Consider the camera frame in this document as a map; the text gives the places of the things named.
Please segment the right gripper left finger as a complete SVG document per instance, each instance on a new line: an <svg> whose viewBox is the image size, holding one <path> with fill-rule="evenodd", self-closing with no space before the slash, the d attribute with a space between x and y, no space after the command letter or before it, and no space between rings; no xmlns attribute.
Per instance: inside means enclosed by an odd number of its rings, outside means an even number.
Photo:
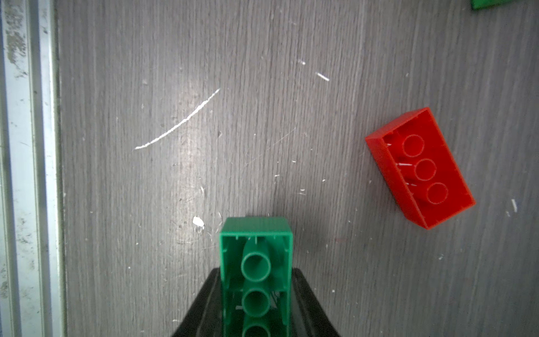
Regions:
<svg viewBox="0 0 539 337"><path fill-rule="evenodd" d="M172 337L222 336L222 297L220 268L213 268Z"/></svg>

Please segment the dark green long lego brick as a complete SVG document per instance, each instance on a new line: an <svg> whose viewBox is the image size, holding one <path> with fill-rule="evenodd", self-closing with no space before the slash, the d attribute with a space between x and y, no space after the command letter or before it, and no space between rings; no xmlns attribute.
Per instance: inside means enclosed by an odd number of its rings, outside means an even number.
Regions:
<svg viewBox="0 0 539 337"><path fill-rule="evenodd" d="M231 217L219 235L224 336L290 336L293 232L282 217Z"/></svg>

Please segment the red lego brick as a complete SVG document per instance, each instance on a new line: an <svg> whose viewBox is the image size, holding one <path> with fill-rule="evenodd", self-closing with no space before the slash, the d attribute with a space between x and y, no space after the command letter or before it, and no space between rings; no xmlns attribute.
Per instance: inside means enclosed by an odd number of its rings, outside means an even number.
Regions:
<svg viewBox="0 0 539 337"><path fill-rule="evenodd" d="M429 108L406 112L366 136L404 216L431 229L476 204Z"/></svg>

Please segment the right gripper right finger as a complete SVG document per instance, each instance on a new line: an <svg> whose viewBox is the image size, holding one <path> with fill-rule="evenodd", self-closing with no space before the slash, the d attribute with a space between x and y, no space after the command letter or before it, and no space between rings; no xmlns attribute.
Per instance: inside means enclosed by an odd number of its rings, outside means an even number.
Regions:
<svg viewBox="0 0 539 337"><path fill-rule="evenodd" d="M340 336L299 268L291 276L291 336Z"/></svg>

